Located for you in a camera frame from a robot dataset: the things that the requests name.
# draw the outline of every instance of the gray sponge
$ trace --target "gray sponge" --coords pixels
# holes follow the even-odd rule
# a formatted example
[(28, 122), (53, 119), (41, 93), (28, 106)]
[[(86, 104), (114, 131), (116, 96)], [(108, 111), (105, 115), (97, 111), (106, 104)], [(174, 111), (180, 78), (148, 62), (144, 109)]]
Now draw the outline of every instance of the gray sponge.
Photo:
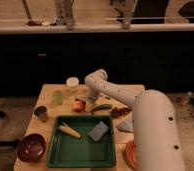
[(89, 133), (88, 135), (95, 141), (99, 141), (102, 136), (108, 131), (108, 126), (104, 122), (100, 121)]

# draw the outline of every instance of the wooden table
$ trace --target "wooden table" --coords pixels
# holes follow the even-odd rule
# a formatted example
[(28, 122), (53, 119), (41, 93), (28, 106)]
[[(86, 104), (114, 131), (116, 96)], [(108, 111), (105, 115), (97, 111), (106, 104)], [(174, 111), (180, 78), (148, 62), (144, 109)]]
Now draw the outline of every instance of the wooden table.
[[(138, 91), (144, 91), (144, 86), (142, 85), (123, 85), (125, 87), (135, 89)], [(52, 100), (52, 93), (55, 90), (61, 90), (64, 93), (64, 102), (62, 105), (56, 105), (53, 100)], [(79, 90), (76, 95), (72, 95), (66, 85), (61, 85), (61, 84), (45, 84), (42, 87), (41, 93), (39, 95), (37, 106), (44, 105), (48, 109), (48, 114), (49, 114), (49, 120), (46, 123), (41, 122), (34, 114), (32, 114), (28, 130), (26, 132), (26, 135), (31, 134), (31, 133), (39, 133), (43, 135), (46, 141), (46, 151), (41, 157), (41, 160), (38, 163), (25, 163), (20, 161), (19, 159), (16, 160), (14, 170), (16, 171), (48, 171), (48, 170), (65, 170), (65, 171), (129, 171), (131, 170), (125, 163), (122, 152), (124, 151), (125, 145), (128, 141), (132, 140), (134, 138), (132, 133), (123, 133), (119, 132), (116, 128), (116, 125), (120, 123), (122, 120), (124, 120), (126, 117), (131, 117), (132, 114), (129, 114), (127, 116), (123, 116), (118, 119), (113, 119), (113, 124), (114, 124), (114, 137), (115, 137), (115, 147), (116, 147), (116, 166), (113, 168), (47, 168), (46, 166), (46, 160), (47, 160), (47, 153), (48, 153), (48, 148), (50, 146), (50, 140), (51, 140), (51, 135), (54, 127), (54, 121), (55, 118), (58, 115), (82, 115), (86, 114), (87, 112), (83, 113), (75, 113), (72, 111), (72, 104), (75, 100), (75, 97), (79, 98), (84, 98), (86, 94), (87, 87), (85, 85), (80, 85)], [(96, 101), (96, 104), (102, 104), (102, 103), (111, 103), (113, 106), (117, 107), (123, 107), (124, 105), (121, 104), (120, 102), (114, 100), (114, 99), (107, 99), (105, 98), (104, 94), (101, 94), (100, 98)], [(97, 114), (105, 114), (109, 115), (109, 111), (98, 111), (94, 113), (95, 115)]]

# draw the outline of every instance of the plastic tray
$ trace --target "plastic tray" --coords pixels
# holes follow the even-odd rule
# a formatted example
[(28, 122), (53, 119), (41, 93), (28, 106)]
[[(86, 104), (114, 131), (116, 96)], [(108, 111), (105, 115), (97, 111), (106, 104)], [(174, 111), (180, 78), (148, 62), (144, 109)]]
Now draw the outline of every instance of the plastic tray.
[[(109, 130), (94, 142), (88, 133), (103, 121)], [(77, 130), (81, 139), (76, 139), (58, 130), (65, 122)], [(59, 116), (55, 120), (47, 166), (58, 168), (113, 167), (116, 164), (113, 122), (110, 116)]]

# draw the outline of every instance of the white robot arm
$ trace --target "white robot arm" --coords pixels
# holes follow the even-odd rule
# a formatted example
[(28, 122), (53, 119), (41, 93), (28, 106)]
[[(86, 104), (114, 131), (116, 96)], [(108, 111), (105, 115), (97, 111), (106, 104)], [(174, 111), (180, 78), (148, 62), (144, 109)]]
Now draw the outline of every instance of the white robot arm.
[(175, 109), (167, 96), (156, 90), (137, 92), (109, 83), (102, 69), (87, 75), (85, 84), (91, 102), (103, 92), (133, 108), (138, 171), (185, 171)]

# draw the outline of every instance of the small bowl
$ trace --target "small bowl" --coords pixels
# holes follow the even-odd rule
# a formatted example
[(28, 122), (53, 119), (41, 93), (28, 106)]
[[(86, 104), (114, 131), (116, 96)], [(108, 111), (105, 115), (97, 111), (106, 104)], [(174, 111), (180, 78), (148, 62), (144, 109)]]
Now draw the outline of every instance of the small bowl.
[(40, 134), (24, 137), (17, 147), (17, 157), (23, 162), (38, 162), (46, 149), (45, 139)]

